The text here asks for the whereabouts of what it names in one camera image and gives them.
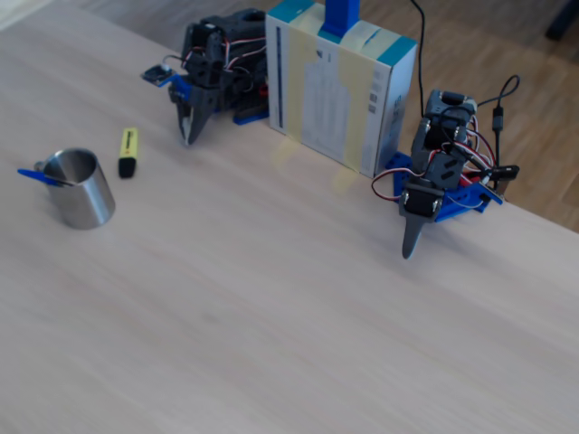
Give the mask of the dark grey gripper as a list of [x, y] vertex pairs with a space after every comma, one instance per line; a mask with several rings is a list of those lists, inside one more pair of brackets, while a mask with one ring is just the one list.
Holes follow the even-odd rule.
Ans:
[[194, 87], [189, 101], [175, 90], [174, 103], [183, 140], [186, 146], [191, 146], [215, 111], [218, 90], [223, 90], [227, 84], [223, 70], [227, 49], [224, 46], [212, 49], [194, 46], [184, 48], [182, 54], [183, 76]]
[[428, 179], [411, 175], [399, 198], [399, 213], [405, 217], [402, 254], [411, 258], [422, 228], [440, 214], [445, 191]]

